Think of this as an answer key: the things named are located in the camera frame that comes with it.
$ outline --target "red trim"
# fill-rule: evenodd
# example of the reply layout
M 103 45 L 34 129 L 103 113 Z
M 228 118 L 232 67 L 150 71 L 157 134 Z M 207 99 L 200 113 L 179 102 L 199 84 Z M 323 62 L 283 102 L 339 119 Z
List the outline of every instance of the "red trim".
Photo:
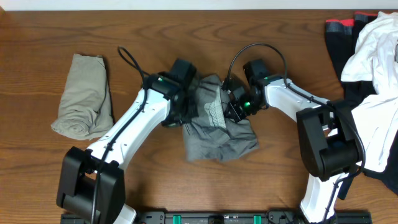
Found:
M 365 16 L 378 16 L 379 15 L 377 13 L 374 14 L 374 13 L 359 12 L 359 11 L 356 11 L 355 14 L 362 14 L 362 15 L 365 15 Z
M 354 19 L 343 19 L 343 20 L 328 19 L 326 22 L 339 22 L 344 26 L 354 26 Z

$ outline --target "white cloth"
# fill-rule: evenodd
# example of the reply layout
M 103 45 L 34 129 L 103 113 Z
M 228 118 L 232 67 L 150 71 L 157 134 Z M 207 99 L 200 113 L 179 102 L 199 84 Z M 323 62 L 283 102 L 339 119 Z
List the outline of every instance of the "white cloth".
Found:
M 77 140 L 101 137 L 113 126 L 111 110 L 104 60 L 75 54 L 52 129 Z
M 372 81 L 377 95 L 368 96 L 353 111 L 366 148 L 365 168 L 382 172 L 398 130 L 398 13 L 379 12 L 359 33 L 355 54 L 347 61 L 341 81 Z

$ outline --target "black cloth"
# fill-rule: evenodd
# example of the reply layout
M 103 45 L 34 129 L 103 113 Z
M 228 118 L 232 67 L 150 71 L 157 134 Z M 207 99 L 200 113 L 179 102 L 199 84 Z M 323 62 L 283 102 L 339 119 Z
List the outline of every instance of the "black cloth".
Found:
M 353 109 L 357 107 L 369 95 L 374 95 L 372 81 L 360 82 L 342 82 L 341 73 L 348 59 L 354 55 L 355 46 L 359 33 L 366 24 L 377 18 L 377 15 L 357 12 L 354 19 L 338 21 L 336 19 L 328 20 L 325 29 L 325 42 L 329 55 L 335 69 L 336 75 L 344 89 L 344 98 Z M 386 169 L 383 173 L 365 170 L 368 177 L 379 179 L 398 195 L 398 133 L 390 149 L 390 155 L 387 161 Z M 339 192 L 339 198 L 344 199 L 351 181 L 344 181 Z

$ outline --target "folded gray cloth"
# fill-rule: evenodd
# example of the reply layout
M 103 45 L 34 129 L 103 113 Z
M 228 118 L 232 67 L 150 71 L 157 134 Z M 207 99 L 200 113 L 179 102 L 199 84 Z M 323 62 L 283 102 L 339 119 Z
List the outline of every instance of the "folded gray cloth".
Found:
M 227 161 L 258 149 L 259 144 L 250 121 L 244 119 L 235 123 L 232 119 L 224 119 L 223 111 L 229 96 L 221 90 L 220 78 L 211 75 L 202 81 L 200 86 L 204 88 L 198 88 L 195 94 L 199 116 L 183 125 L 187 160 Z
M 75 54 L 52 129 L 66 137 L 85 140 L 101 137 L 112 126 L 104 60 Z

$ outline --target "wooden table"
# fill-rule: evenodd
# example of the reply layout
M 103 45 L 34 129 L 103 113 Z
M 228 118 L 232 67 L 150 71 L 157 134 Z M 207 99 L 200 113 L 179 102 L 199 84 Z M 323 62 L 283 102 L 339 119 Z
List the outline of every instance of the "wooden table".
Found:
M 104 55 L 114 117 L 136 98 L 141 78 L 116 51 L 128 48 L 148 72 L 179 58 L 204 74 L 226 76 L 235 53 L 267 42 L 289 63 L 290 77 L 309 92 L 335 100 L 342 89 L 324 42 L 325 19 L 353 11 L 91 11 L 7 12 L 0 18 L 0 223 L 59 223 L 55 204 L 61 162 L 76 146 L 51 130 L 74 53 Z M 236 62 L 263 58 L 273 72 L 280 58 L 253 48 Z M 126 171 L 127 203 L 137 209 L 253 211 L 298 208 L 308 172 L 296 124 L 277 109 L 250 117 L 260 149 L 240 160 L 185 160 L 180 128 L 149 135 Z M 378 180 L 360 176 L 338 210 L 369 210 L 375 223 L 398 222 L 398 197 Z

